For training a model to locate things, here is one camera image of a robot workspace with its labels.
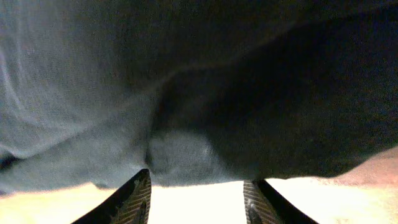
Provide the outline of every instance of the gray pants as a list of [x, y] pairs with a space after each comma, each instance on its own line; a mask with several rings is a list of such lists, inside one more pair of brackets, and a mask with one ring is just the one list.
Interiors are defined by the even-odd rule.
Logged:
[[169, 37], [163, 23], [140, 32], [144, 9], [123, 23], [128, 1], [100, 2], [0, 1], [0, 159], [16, 159], [0, 191], [119, 187], [142, 168], [160, 185], [328, 177], [397, 144], [387, 13]]

